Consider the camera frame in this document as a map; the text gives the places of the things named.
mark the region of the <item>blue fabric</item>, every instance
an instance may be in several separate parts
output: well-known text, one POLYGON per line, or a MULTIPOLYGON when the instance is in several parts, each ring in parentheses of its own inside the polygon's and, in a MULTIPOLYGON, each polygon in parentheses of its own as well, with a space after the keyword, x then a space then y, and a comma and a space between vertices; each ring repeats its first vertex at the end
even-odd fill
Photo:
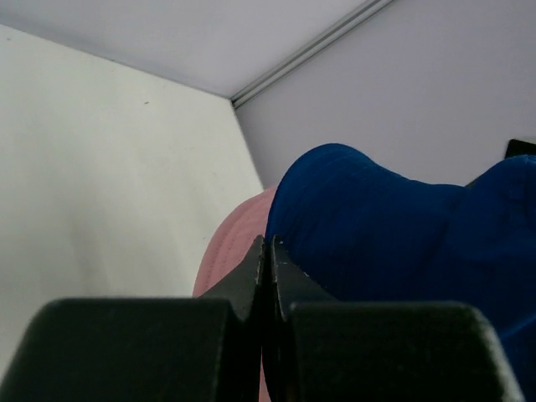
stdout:
POLYGON ((536 401, 536 157, 506 159, 465 188, 409 180, 324 145, 282 179, 266 228, 274 235, 340 300, 479 308, 536 401))

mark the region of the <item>black object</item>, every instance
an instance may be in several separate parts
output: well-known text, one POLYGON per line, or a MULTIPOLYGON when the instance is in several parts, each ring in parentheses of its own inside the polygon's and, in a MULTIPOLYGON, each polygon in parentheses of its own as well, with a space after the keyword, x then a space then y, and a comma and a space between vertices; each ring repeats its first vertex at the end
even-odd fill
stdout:
POLYGON ((504 157, 516 157, 518 155, 536 155, 536 144, 515 139, 510 140, 504 157))
POLYGON ((2 402, 521 401, 490 324, 457 303, 334 300, 275 239, 197 299, 79 299, 31 322, 2 402))

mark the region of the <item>white surface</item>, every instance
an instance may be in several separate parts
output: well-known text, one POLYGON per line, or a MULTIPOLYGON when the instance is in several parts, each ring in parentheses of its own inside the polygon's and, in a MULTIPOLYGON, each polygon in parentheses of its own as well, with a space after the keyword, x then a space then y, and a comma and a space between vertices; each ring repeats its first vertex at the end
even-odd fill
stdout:
POLYGON ((534 0, 396 0, 238 110, 263 183, 324 142, 469 183, 534 136, 535 20, 534 0))
POLYGON ((0 371, 62 296, 189 295, 260 190, 229 102, 0 26, 0 371))
POLYGON ((0 23, 232 96, 363 0, 0 0, 0 23))

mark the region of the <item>blue cloth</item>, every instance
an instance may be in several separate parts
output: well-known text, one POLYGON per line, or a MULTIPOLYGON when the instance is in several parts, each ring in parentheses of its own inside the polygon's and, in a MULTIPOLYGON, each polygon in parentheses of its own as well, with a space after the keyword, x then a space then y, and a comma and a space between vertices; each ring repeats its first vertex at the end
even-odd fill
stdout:
POLYGON ((536 157, 506 159, 465 188, 409 180, 324 145, 282 179, 266 228, 274 235, 340 300, 479 308, 536 401, 536 157))

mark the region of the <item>pink fabric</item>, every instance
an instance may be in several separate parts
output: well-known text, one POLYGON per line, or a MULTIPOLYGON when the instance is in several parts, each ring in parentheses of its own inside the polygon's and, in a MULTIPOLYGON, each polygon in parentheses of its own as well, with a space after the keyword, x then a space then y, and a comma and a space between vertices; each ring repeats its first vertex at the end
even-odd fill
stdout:
MULTIPOLYGON (((204 252, 193 295, 199 296, 229 274, 245 257, 251 243, 265 234, 268 213, 276 193, 268 188, 239 205, 216 230, 204 252)), ((259 401, 269 402, 265 375, 260 367, 259 401)))

